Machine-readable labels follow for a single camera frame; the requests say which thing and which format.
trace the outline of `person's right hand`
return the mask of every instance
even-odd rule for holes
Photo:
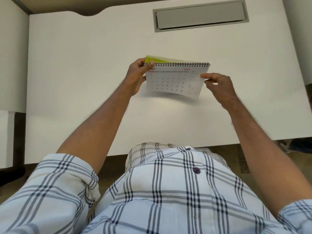
[[[206,73],[201,74],[200,77],[207,79],[205,80],[207,88],[224,109],[229,110],[240,102],[229,76],[218,73]]]

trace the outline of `white table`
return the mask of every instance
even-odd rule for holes
[[[155,33],[152,10],[226,0],[167,0],[30,16],[25,162],[55,152],[147,54],[211,63],[272,139],[312,136],[312,114],[282,0],[246,0],[250,22]],[[203,89],[135,95],[109,155],[141,142],[192,147],[238,143],[228,113]]]

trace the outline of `dark red button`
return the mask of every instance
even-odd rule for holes
[[[193,172],[195,172],[196,174],[200,173],[200,168],[193,168]]]

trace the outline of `white checkered shirt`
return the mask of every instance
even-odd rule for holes
[[[190,146],[143,143],[126,172],[100,197],[85,161],[49,154],[0,206],[5,233],[312,233],[312,200],[279,212],[278,221],[217,154]]]

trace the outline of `person's left hand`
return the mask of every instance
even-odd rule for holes
[[[133,88],[133,95],[135,95],[138,92],[142,83],[146,81],[146,77],[145,76],[143,77],[145,72],[150,70],[155,65],[154,61],[151,61],[146,64],[144,64],[144,62],[145,58],[140,58],[137,59],[134,63],[132,63],[129,66],[126,78],[123,81],[123,83]]]

